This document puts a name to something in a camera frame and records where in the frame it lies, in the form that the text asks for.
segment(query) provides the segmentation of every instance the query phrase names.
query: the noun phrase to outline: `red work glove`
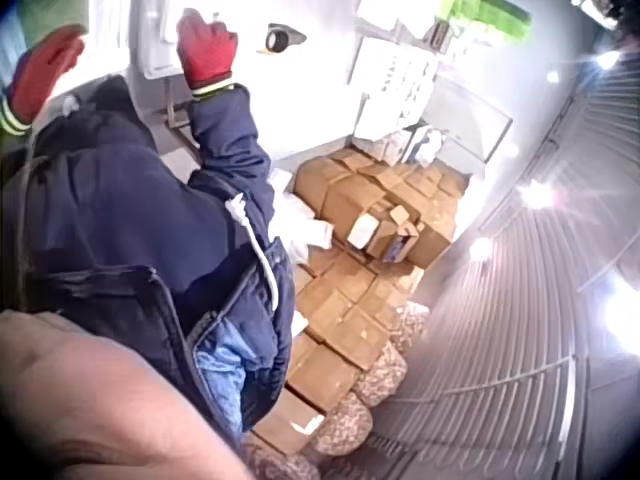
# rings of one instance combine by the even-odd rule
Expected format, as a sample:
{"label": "red work glove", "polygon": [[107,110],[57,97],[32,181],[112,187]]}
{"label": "red work glove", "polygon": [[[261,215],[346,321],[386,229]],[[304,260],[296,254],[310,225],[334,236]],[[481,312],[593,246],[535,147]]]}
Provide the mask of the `red work glove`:
{"label": "red work glove", "polygon": [[63,73],[75,67],[84,50],[81,25],[68,25],[48,35],[18,62],[7,97],[2,101],[0,125],[23,135],[42,110]]}
{"label": "red work glove", "polygon": [[178,38],[178,55],[194,96],[229,83],[238,50],[236,33],[228,32],[222,22],[208,25],[196,10],[188,9],[178,23]]}

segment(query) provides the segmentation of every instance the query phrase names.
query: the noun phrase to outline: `light fixture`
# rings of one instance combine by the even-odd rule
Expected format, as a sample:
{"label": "light fixture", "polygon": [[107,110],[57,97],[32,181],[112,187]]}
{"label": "light fixture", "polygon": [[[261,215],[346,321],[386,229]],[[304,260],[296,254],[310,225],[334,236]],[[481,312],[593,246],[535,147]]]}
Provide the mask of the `light fixture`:
{"label": "light fixture", "polygon": [[598,65],[604,70],[611,70],[616,63],[618,63],[618,59],[620,58],[620,52],[612,50],[607,53],[603,53],[597,58]]}
{"label": "light fixture", "polygon": [[478,238],[469,249],[471,260],[474,262],[486,262],[493,254],[493,243],[485,237]]}
{"label": "light fixture", "polygon": [[640,292],[619,277],[614,279],[613,287],[605,303],[607,328],[625,351],[640,356]]}
{"label": "light fixture", "polygon": [[560,83],[560,74],[557,70],[547,73],[547,82],[553,84]]}
{"label": "light fixture", "polygon": [[510,158],[516,158],[520,155],[520,149],[514,143],[507,143],[504,147],[504,153]]}
{"label": "light fixture", "polygon": [[553,192],[546,184],[531,180],[528,187],[518,187],[522,200],[533,210],[541,210],[553,206]]}

